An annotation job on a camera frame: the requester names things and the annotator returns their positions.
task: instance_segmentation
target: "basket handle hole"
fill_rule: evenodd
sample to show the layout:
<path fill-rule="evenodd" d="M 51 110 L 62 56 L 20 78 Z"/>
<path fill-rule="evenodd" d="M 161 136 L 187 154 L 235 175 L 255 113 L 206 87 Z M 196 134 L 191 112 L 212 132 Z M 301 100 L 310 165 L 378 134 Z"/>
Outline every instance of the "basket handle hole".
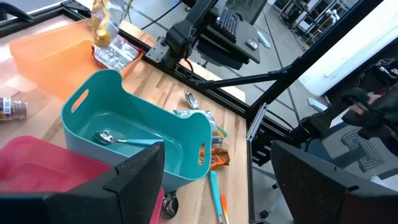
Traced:
<path fill-rule="evenodd" d="M 204 160 L 205 160 L 205 142 L 202 142 L 200 144 L 198 165 L 201 166 Z"/>
<path fill-rule="evenodd" d="M 76 111 L 76 109 L 81 105 L 81 103 L 86 99 L 88 95 L 88 90 L 85 90 L 79 98 L 73 103 L 72 109 L 70 110 L 72 113 Z"/>

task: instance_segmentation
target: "wooden table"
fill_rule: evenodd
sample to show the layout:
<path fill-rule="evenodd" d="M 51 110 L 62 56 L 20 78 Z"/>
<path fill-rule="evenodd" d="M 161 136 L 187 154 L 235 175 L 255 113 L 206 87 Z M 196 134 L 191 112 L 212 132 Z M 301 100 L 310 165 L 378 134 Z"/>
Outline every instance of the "wooden table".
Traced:
<path fill-rule="evenodd" d="M 64 102 L 18 74 L 8 50 L 8 43 L 14 39 L 53 29 L 60 24 L 69 22 L 72 21 L 60 16 L 0 39 L 0 68 L 2 71 L 0 96 L 20 98 L 28 103 L 28 115 L 25 120 L 0 123 L 0 147 L 3 147 L 12 138 L 21 135 L 35 136 L 66 147 L 60 120 Z M 153 37 L 128 22 L 123 22 L 121 27 L 148 45 L 155 43 Z M 195 73 L 210 79 L 217 79 L 217 76 L 201 66 L 195 63 L 193 66 Z M 223 147 L 228 150 L 231 158 L 228 167 L 221 167 L 217 170 L 220 193 L 226 194 L 231 223 L 247 223 L 249 215 L 245 119 L 145 62 L 140 62 L 137 65 L 136 69 L 123 81 L 123 86 L 127 91 L 170 111 L 188 108 L 184 97 L 184 90 L 188 90 L 198 99 L 201 108 L 210 110 L 214 114 L 218 125 L 228 133 Z M 226 90 L 232 94 L 235 93 L 238 98 L 242 96 L 244 98 L 244 94 L 234 87 Z M 177 197 L 180 207 L 176 217 L 167 221 L 162 220 L 161 223 L 218 223 L 207 177 L 182 187 L 177 191 Z"/>

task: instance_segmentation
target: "keyboard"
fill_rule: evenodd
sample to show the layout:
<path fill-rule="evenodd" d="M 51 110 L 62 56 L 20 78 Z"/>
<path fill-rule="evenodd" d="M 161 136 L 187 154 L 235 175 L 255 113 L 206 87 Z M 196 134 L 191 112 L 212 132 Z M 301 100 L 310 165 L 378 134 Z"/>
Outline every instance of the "keyboard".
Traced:
<path fill-rule="evenodd" d="M 232 9 L 225 7 L 213 28 L 228 40 L 236 43 L 236 31 L 240 21 L 240 17 Z"/>

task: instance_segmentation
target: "orange plastic bin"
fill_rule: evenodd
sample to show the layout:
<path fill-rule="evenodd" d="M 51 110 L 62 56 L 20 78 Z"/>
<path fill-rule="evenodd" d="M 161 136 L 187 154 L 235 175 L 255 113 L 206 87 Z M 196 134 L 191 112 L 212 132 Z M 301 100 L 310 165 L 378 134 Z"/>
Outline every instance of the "orange plastic bin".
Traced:
<path fill-rule="evenodd" d="M 67 100 L 95 71 L 102 69 L 91 55 L 91 19 L 12 41 L 10 51 L 18 72 L 45 90 Z M 129 75 L 138 56 L 121 70 Z"/>

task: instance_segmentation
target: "plastic bottle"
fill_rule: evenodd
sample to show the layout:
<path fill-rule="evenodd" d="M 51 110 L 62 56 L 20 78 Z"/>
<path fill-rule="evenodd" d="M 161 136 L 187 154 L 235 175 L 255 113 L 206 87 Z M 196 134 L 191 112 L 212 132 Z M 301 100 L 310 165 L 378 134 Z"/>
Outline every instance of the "plastic bottle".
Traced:
<path fill-rule="evenodd" d="M 11 97 L 0 97 L 0 121 L 26 118 L 27 104 Z"/>
<path fill-rule="evenodd" d="M 132 0 L 127 5 L 124 0 L 94 0 L 91 9 L 93 21 L 94 44 L 98 47 L 108 47 L 119 32 L 119 26 L 130 8 Z"/>

